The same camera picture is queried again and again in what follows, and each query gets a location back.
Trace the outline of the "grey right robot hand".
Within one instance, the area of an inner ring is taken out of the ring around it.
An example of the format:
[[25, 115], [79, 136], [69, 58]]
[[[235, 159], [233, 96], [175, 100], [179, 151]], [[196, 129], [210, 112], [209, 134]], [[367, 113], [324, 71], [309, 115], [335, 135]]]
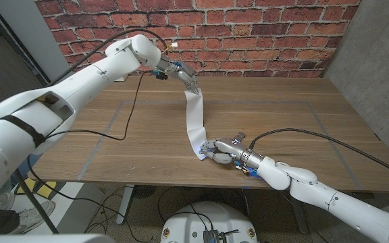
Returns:
[[216, 138], [204, 142], [199, 153], [217, 163], [229, 164], [234, 161], [247, 162], [252, 151], [236, 140]]

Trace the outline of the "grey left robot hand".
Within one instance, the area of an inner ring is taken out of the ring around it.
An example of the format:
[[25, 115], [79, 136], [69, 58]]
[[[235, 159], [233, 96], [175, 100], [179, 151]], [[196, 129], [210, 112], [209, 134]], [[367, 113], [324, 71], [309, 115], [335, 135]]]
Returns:
[[187, 90], [195, 93], [196, 95], [199, 94], [195, 72], [183, 61], [172, 61], [162, 55], [156, 68], [168, 76], [181, 80]]

